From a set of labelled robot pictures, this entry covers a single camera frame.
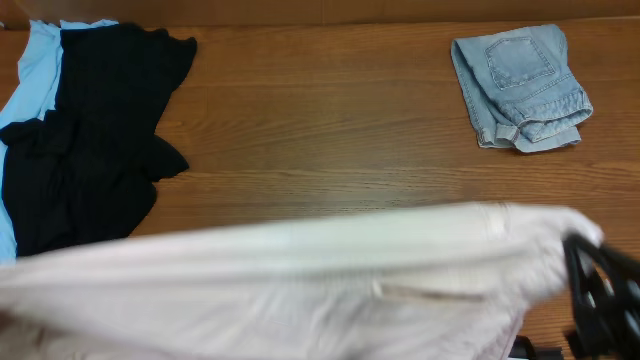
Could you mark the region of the beige shorts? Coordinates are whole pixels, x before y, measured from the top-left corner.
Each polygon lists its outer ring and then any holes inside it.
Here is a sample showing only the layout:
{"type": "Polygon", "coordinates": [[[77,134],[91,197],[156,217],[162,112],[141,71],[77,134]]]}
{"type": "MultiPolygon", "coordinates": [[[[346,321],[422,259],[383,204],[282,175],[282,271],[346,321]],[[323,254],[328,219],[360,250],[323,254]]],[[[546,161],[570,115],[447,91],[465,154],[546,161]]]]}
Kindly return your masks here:
{"type": "Polygon", "coordinates": [[[463,203],[77,246],[1,270],[5,359],[503,359],[566,207],[463,203]]]}

